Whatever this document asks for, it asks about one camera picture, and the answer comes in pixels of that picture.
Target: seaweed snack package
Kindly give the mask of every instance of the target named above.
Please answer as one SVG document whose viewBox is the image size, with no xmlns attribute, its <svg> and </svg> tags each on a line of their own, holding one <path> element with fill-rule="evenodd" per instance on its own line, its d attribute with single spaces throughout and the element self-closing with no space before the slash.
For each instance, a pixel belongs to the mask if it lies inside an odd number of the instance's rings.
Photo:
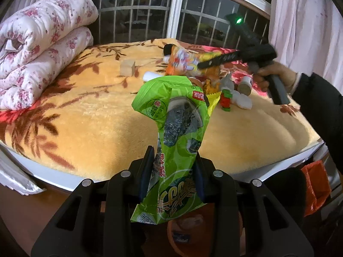
<svg viewBox="0 0 343 257">
<path fill-rule="evenodd" d="M 145 83 L 134 110 L 156 121 L 157 154 L 147 196 L 131 221 L 159 224 L 204 204 L 196 194 L 192 165 L 220 93 L 205 97 L 185 76 L 163 76 Z"/>
<path fill-rule="evenodd" d="M 198 63 L 208 61 L 216 56 L 221 55 L 221 52 L 207 52 L 195 54 L 186 51 L 182 47 L 173 45 L 169 64 L 166 69 L 166 75 L 185 75 L 205 77 L 212 81 L 219 81 L 220 67 L 214 66 L 206 69 L 198 69 Z"/>
</svg>

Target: metal screw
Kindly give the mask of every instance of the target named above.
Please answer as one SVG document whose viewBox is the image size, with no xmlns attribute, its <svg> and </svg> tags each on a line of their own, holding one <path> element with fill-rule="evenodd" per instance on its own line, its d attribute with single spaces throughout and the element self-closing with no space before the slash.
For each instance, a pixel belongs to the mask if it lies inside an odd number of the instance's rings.
<svg viewBox="0 0 343 257">
<path fill-rule="evenodd" d="M 217 177 L 217 178 L 220 178 L 220 177 L 222 177 L 223 175 L 224 175 L 223 172 L 220 171 L 220 170 L 215 170 L 215 171 L 213 171 L 213 176 L 215 176 L 215 177 Z"/>
<path fill-rule="evenodd" d="M 253 180 L 253 185 L 260 187 L 262 185 L 262 182 L 259 179 L 255 179 L 255 180 Z"/>
<path fill-rule="evenodd" d="M 92 183 L 92 181 L 90 179 L 84 179 L 82 181 L 82 185 L 83 186 L 89 186 Z"/>
<path fill-rule="evenodd" d="M 131 172 L 129 170 L 124 170 L 124 171 L 121 171 L 121 174 L 120 174 L 123 178 L 127 178 L 131 175 Z"/>
</svg>

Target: floral quilt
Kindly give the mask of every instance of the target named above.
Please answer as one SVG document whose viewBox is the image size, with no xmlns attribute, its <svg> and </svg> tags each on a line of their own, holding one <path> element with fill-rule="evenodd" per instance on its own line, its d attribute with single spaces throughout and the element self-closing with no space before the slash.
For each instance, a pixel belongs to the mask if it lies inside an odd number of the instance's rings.
<svg viewBox="0 0 343 257">
<path fill-rule="evenodd" d="M 56 76 L 91 45 L 90 30 L 79 27 L 33 61 L 0 79 L 0 109 L 20 110 L 32 106 Z"/>
<path fill-rule="evenodd" d="M 209 49 L 174 39 L 90 47 L 32 107 L 0 112 L 1 142 L 44 166 L 82 177 L 105 180 L 127 169 L 148 145 L 157 145 L 156 123 L 131 103 L 146 71 L 164 74 L 166 43 L 195 52 Z M 135 60 L 134 76 L 120 75 L 124 59 Z M 236 81 L 246 74 L 241 63 L 227 68 Z M 274 105 L 258 89 L 250 98 L 251 110 L 232 105 L 226 112 L 218 105 L 211 116 L 199 153 L 218 169 L 237 173 L 265 166 L 319 138 L 295 103 Z"/>
<path fill-rule="evenodd" d="M 0 79 L 98 17 L 92 0 L 40 0 L 0 24 Z"/>
</svg>

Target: hand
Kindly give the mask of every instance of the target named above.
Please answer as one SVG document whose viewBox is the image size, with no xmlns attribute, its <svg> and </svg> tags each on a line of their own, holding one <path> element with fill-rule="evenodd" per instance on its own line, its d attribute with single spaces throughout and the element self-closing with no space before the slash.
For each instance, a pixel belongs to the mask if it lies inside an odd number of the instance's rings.
<svg viewBox="0 0 343 257">
<path fill-rule="evenodd" d="M 263 92 L 267 92 L 269 87 L 269 82 L 265 80 L 264 76 L 270 74 L 277 74 L 280 76 L 280 79 L 285 85 L 287 92 L 290 92 L 292 90 L 297 74 L 286 66 L 278 62 L 274 62 L 272 65 L 260 68 L 257 74 L 253 75 L 253 80 L 257 83 L 257 85 Z"/>
</svg>

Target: yellow wrapper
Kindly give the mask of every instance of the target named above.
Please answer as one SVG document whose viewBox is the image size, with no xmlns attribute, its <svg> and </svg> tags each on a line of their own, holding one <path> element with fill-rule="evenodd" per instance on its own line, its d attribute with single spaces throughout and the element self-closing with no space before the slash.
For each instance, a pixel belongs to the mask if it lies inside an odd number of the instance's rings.
<svg viewBox="0 0 343 257">
<path fill-rule="evenodd" d="M 210 103 L 210 106 L 207 108 L 207 113 L 210 117 L 212 115 L 214 108 L 216 107 L 217 103 L 220 100 L 221 94 L 222 94 L 222 92 L 206 95 L 207 99 L 209 100 L 209 103 Z"/>
</svg>

